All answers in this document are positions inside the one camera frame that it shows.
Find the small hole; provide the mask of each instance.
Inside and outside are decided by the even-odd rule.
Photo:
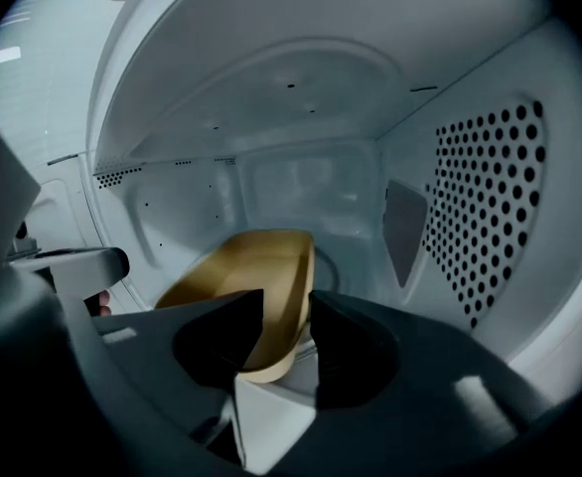
[[[536,130],[536,126],[531,124],[527,127],[527,137],[529,139],[534,139],[538,134],[538,131]]]

